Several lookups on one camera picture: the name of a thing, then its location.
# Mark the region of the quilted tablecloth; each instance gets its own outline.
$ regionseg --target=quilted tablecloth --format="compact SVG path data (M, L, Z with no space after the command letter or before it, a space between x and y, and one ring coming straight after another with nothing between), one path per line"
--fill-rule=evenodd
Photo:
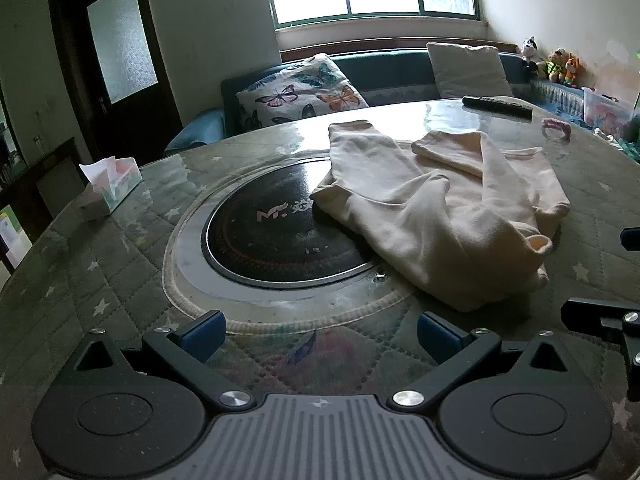
M626 480L640 465L640 404L625 398L619 348L567 333L559 308L571 296L638 302L640 256L626 252L620 230L640 225L640 167L588 132L572 142L545 139L541 109L527 121L463 110L458 101L391 105L272 126L174 155L142 169L143 182L108 217L82 222L74 204L34 244L0 295L0 478L35 479L44 468L30 435L33 410L89 329L114 339L188 322L161 283L167 241L196 197L220 176L274 156L295 158L328 148L331 122L366 119L399 140L430 128L487 132L505 149L543 146L571 213L546 268L550 283L530 296L460 314L414 295L347 325L296 335L228 336L209 365L257 394L377 393L386 397L433 368L415 337L417 316L433 310L462 328L484 326L526 340L560 334L596 384L614 421L612 442L596 471Z

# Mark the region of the door handle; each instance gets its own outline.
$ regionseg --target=door handle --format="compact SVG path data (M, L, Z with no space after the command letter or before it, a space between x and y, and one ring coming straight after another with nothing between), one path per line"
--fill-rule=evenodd
M100 102L100 108L102 108L102 113L103 113L104 115L106 115L106 114L107 114L107 107L106 107L106 105L104 104L104 97L99 97L99 98L98 98L98 101Z

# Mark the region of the round black disc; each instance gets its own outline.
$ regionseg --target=round black disc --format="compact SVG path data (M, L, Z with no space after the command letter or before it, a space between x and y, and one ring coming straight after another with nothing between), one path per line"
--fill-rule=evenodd
M107 370L95 379L91 370L78 383L54 384L40 403L31 428L48 469L73 478L146 478L199 438L206 414L191 390L133 371L123 378L115 366Z
M364 238L309 198L331 170L305 160L239 187L213 211L202 251L222 275L264 288L302 288L343 280L372 266Z
M591 385L535 384L508 374L454 390L440 405L438 426L458 455L507 478L575 474L598 459L611 435L609 413Z

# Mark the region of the sofa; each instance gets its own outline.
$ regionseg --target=sofa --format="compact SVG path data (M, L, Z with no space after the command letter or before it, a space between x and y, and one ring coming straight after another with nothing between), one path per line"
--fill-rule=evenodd
M330 56L358 89L369 106L440 99L426 48L377 50ZM500 53L514 96L547 110L580 121L582 90L530 78L522 58ZM203 111L166 148L166 155L203 146L242 133L236 93L252 83L279 72L292 63L225 79L220 84L222 108Z

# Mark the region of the plush dog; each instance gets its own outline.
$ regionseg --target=plush dog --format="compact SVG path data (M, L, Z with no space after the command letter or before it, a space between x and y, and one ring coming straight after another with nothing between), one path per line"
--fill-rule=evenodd
M538 62L540 56L538 55L538 46L536 44L536 38L531 36L528 40L522 44L520 48L522 52L522 61L527 69L531 72L532 77L538 76Z
M578 77L578 70L580 70L580 58L569 54L569 59L565 64L566 72L564 74L564 84L571 86L572 88L578 88L576 79Z

